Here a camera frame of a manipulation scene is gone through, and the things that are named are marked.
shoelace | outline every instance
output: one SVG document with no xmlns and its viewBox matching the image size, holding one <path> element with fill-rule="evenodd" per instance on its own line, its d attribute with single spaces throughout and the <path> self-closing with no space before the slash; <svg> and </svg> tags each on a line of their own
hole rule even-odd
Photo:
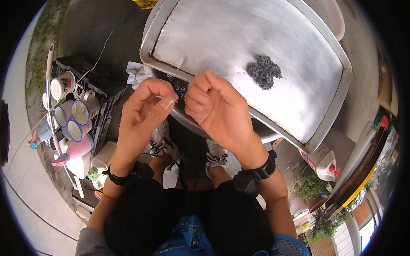
<svg viewBox="0 0 410 256">
<path fill-rule="evenodd" d="M 153 154 L 159 154 L 159 150 L 162 149 L 165 145 L 165 141 L 160 141 L 158 144 L 155 144 L 152 140 L 150 140 L 151 150 L 153 150 Z"/>
<path fill-rule="evenodd" d="M 217 163 L 217 162 L 227 162 L 226 158 L 228 157 L 228 154 L 223 154 L 220 158 L 218 156 L 211 156 L 209 152 L 206 153 L 206 157 L 209 162 L 211 163 Z"/>
</svg>

white cloth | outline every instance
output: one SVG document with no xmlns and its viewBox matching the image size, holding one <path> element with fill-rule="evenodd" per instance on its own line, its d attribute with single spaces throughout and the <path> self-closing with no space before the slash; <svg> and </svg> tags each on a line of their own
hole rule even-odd
<svg viewBox="0 0 410 256">
<path fill-rule="evenodd" d="M 131 84 L 134 90 L 136 90 L 142 81 L 147 78 L 144 65 L 141 63 L 129 61 L 127 65 L 127 73 L 129 74 L 127 84 Z"/>
</svg>

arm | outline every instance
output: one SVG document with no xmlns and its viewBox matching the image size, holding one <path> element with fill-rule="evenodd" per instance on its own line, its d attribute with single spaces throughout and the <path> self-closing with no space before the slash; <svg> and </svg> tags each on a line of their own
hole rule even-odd
<svg viewBox="0 0 410 256">
<path fill-rule="evenodd" d="M 252 129 L 246 99 L 225 79 L 207 70 L 195 76 L 185 96 L 185 113 L 220 146 L 231 151 L 244 170 L 262 167 L 268 151 Z M 296 237 L 285 179 L 278 169 L 259 185 L 274 234 Z"/>
<path fill-rule="evenodd" d="M 166 119 L 177 99 L 170 83 L 152 77 L 145 79 L 135 90 L 123 106 L 117 149 L 110 166 L 113 175 L 126 177 L 130 173 L 138 156 L 148 145 L 152 132 Z M 126 186 L 118 186 L 106 179 L 104 193 L 87 228 L 103 231 L 105 220 L 125 189 Z"/>
</svg>

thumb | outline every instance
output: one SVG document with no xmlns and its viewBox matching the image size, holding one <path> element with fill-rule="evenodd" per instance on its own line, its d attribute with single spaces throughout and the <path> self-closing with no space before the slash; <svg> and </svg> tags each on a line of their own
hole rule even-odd
<svg viewBox="0 0 410 256">
<path fill-rule="evenodd" d="M 148 113 L 145 120 L 141 123 L 144 131 L 153 131 L 166 119 L 175 105 L 175 99 L 166 96 L 160 100 Z"/>
<path fill-rule="evenodd" d="M 233 85 L 222 77 L 216 75 L 212 70 L 206 70 L 205 75 L 208 78 L 212 88 L 219 91 L 222 98 L 232 106 L 248 105 L 246 99 L 240 94 Z"/>
</svg>

potted plant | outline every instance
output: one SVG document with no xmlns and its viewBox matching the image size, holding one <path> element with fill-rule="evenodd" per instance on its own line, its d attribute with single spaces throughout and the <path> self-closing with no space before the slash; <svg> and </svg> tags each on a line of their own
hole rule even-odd
<svg viewBox="0 0 410 256">
<path fill-rule="evenodd" d="M 326 198 L 323 196 L 328 194 L 328 185 L 328 181 L 319 179 L 317 175 L 302 175 L 296 177 L 292 194 L 304 199 L 308 204 L 309 213 L 312 213 L 325 203 Z"/>
<path fill-rule="evenodd" d="M 319 208 L 313 214 L 315 226 L 307 233 L 307 240 L 309 242 L 315 242 L 321 239 L 331 238 L 337 228 L 347 221 L 349 212 L 346 209 L 342 209 L 333 218 L 326 221 L 326 214 L 323 208 Z"/>
</svg>

